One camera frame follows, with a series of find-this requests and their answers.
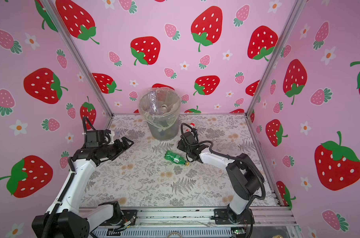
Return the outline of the green Sprite bottle yellow cap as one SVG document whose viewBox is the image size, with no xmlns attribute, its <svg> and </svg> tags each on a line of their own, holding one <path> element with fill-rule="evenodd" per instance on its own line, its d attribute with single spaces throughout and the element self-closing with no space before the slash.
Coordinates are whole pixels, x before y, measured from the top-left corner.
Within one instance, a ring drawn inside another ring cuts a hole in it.
<svg viewBox="0 0 360 238">
<path fill-rule="evenodd" d="M 189 162 L 183 158 L 181 155 L 172 152 L 172 151 L 167 151 L 164 155 L 164 159 L 170 162 L 173 162 L 177 165 L 184 165 L 184 166 L 188 166 Z"/>
</svg>

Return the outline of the clear bottle yellow label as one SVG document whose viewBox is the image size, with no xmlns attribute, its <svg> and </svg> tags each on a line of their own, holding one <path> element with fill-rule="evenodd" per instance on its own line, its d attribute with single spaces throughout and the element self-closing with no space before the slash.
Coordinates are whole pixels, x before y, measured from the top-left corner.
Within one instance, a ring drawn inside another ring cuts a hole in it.
<svg viewBox="0 0 360 238">
<path fill-rule="evenodd" d="M 159 114 L 159 115 L 164 115 L 164 114 L 166 114 L 166 113 L 169 113 L 170 110 L 171 110 L 171 107 L 169 107 L 169 106 L 166 105 L 166 104 L 163 104 L 163 105 L 161 105 L 161 106 L 159 107 L 159 109 L 158 109 L 158 114 Z"/>
</svg>

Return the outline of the clear bottle blue cap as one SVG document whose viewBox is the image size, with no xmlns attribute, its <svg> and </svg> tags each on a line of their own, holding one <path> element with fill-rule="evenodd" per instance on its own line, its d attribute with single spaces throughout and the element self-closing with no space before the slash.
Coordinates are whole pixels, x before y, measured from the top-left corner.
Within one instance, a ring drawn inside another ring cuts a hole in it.
<svg viewBox="0 0 360 238">
<path fill-rule="evenodd" d="M 157 98 L 157 92 L 156 91 L 150 91 L 147 93 L 149 106 L 151 113 L 153 115 L 156 115 L 158 113 L 158 98 Z"/>
</svg>

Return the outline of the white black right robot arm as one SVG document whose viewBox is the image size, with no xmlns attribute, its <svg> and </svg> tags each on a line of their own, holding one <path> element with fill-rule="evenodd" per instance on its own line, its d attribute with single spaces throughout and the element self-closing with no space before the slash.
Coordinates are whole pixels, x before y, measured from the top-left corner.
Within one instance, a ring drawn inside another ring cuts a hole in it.
<svg viewBox="0 0 360 238">
<path fill-rule="evenodd" d="M 243 221 L 251 215 L 250 205 L 253 200 L 264 200 L 266 191 L 264 177 L 247 154 L 229 156 L 212 149 L 211 141 L 198 141 L 198 136 L 186 132 L 180 136 L 178 149 L 185 152 L 193 161 L 211 165 L 227 172 L 235 192 L 227 206 L 227 218 L 233 224 Z"/>
</svg>

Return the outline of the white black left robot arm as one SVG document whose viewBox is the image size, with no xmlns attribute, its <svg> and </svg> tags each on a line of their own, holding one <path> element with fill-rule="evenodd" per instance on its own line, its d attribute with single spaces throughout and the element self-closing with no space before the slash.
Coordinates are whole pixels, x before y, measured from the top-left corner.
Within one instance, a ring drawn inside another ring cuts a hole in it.
<svg viewBox="0 0 360 238">
<path fill-rule="evenodd" d="M 95 169 L 106 161 L 112 161 L 129 149 L 134 142 L 126 137 L 108 145 L 87 142 L 69 158 L 70 172 L 58 197 L 46 213 L 36 216 L 32 229 L 38 238 L 87 238 L 102 223 L 124 222 L 124 214 L 118 202 L 100 204 L 85 217 L 79 214 L 81 198 Z"/>
</svg>

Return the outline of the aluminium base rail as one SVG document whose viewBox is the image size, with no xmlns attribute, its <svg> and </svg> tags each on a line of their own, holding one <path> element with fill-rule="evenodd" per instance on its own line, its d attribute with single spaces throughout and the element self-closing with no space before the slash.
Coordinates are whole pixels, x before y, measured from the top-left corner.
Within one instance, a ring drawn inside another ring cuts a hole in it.
<svg viewBox="0 0 360 238">
<path fill-rule="evenodd" d="M 238 224 L 223 207 L 125 207 L 131 224 L 104 222 L 91 238 L 301 238 L 290 209 L 251 207 L 252 215 Z"/>
</svg>

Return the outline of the aluminium frame post left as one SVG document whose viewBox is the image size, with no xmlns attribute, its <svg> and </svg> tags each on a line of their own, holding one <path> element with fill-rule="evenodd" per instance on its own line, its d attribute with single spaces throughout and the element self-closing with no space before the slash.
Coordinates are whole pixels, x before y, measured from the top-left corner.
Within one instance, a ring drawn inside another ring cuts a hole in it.
<svg viewBox="0 0 360 238">
<path fill-rule="evenodd" d="M 109 118 L 111 118 L 113 116 L 113 112 L 112 112 L 111 108 L 109 107 L 108 103 L 106 102 L 101 90 L 98 87 L 98 84 L 95 81 L 95 78 L 93 77 L 90 69 L 88 68 L 78 47 L 76 46 L 75 42 L 73 41 L 72 36 L 66 29 L 64 22 L 62 21 L 61 17 L 59 16 L 59 13 L 55 6 L 55 2 L 49 1 L 49 0 L 42 0 L 42 4 L 46 8 L 46 11 L 47 11 L 49 17 L 51 18 L 52 22 L 55 24 L 59 34 L 61 35 L 63 41 L 65 42 L 66 46 L 68 47 L 69 51 L 71 52 L 79 69 L 81 70 L 83 75 L 86 77 L 86 80 L 88 81 L 90 87 L 92 88 L 96 98 L 102 105 L 105 113 L 107 114 L 107 116 Z"/>
</svg>

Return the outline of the aluminium frame post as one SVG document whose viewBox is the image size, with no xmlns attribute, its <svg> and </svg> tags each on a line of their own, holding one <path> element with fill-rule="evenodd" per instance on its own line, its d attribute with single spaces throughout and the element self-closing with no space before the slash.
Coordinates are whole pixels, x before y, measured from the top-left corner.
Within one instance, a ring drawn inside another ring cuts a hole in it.
<svg viewBox="0 0 360 238">
<path fill-rule="evenodd" d="M 59 34 L 61 35 L 63 41 L 65 42 L 66 46 L 68 47 L 69 51 L 71 52 L 79 69 L 81 70 L 83 75 L 86 77 L 86 80 L 88 81 L 90 87 L 92 88 L 96 98 L 102 105 L 105 113 L 107 114 L 107 116 L 109 118 L 111 118 L 113 116 L 113 112 L 112 112 L 111 108 L 109 107 L 108 103 L 106 102 L 101 90 L 98 87 L 98 84 L 95 81 L 95 78 L 93 77 L 90 69 L 88 68 L 78 47 L 76 46 L 75 42 L 73 41 L 72 36 L 66 29 L 64 22 L 62 21 L 61 17 L 59 16 L 59 13 L 55 6 L 55 2 L 49 1 L 49 0 L 42 0 L 42 4 L 46 8 L 46 11 L 47 11 L 49 17 L 51 18 L 52 22 L 55 24 Z"/>
<path fill-rule="evenodd" d="M 279 36 L 278 43 L 277 43 L 273 53 L 271 54 L 271 58 L 269 59 L 269 62 L 265 68 L 262 78 L 260 79 L 259 85 L 254 94 L 252 102 L 250 103 L 250 106 L 246 112 L 247 117 L 249 117 L 252 113 L 252 110 L 254 110 L 256 103 L 257 103 L 259 97 L 261 96 L 261 93 L 264 90 L 264 88 L 267 84 L 267 81 L 271 76 L 272 71 L 274 70 L 275 64 L 278 62 L 278 59 L 281 54 L 281 50 L 287 43 L 289 36 L 292 33 L 293 28 L 295 27 L 304 7 L 306 5 L 306 2 L 307 2 L 306 0 L 295 1 L 292 11 L 290 12 L 290 15 L 284 25 L 282 33 Z"/>
</svg>

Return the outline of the aluminium frame post right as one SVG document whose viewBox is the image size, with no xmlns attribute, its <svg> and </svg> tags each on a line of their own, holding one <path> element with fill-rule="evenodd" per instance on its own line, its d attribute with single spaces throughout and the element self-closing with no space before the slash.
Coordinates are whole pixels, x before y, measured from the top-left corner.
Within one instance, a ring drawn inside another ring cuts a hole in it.
<svg viewBox="0 0 360 238">
<path fill-rule="evenodd" d="M 252 102 L 250 103 L 250 106 L 246 112 L 247 117 L 249 117 L 252 113 L 252 110 L 254 110 L 256 103 L 257 103 L 259 97 L 261 96 L 261 93 L 264 90 L 264 88 L 267 84 L 267 81 L 271 76 L 272 71 L 274 70 L 275 64 L 278 62 L 278 59 L 281 54 L 281 50 L 287 43 L 289 36 L 292 33 L 293 28 L 295 27 L 304 7 L 306 5 L 306 2 L 307 2 L 306 0 L 295 1 L 292 11 L 290 12 L 290 15 L 284 25 L 282 33 L 279 36 L 278 43 L 277 43 L 273 53 L 271 54 L 271 58 L 269 59 L 269 62 L 265 68 L 262 78 L 260 79 L 259 85 L 254 94 Z"/>
</svg>

